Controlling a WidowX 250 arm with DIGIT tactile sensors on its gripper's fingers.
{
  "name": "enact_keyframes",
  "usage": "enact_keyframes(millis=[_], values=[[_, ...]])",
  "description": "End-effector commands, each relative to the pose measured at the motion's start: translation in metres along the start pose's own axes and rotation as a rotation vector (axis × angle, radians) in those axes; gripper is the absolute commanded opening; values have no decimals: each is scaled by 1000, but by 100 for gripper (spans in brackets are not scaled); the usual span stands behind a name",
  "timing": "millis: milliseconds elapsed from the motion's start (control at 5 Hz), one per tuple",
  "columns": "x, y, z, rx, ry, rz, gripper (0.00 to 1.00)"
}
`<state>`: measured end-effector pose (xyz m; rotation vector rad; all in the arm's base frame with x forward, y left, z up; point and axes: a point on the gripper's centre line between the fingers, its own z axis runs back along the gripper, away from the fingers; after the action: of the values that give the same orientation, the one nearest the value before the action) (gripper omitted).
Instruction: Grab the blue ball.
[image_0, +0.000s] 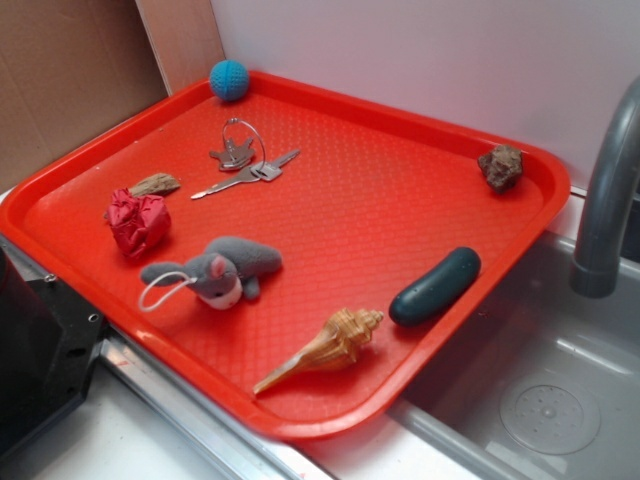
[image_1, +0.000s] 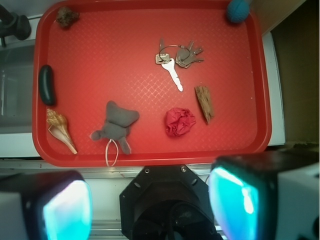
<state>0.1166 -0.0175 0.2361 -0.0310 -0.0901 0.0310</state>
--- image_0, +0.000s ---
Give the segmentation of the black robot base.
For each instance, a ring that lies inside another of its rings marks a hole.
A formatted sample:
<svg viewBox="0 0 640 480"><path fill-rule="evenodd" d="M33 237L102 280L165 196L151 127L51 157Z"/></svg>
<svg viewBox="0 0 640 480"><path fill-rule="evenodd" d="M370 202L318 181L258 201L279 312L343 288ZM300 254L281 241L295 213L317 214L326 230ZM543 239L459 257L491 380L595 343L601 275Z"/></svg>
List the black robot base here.
<svg viewBox="0 0 640 480"><path fill-rule="evenodd" d="M1 254L1 457L86 399L106 320L61 279L26 280Z"/></svg>

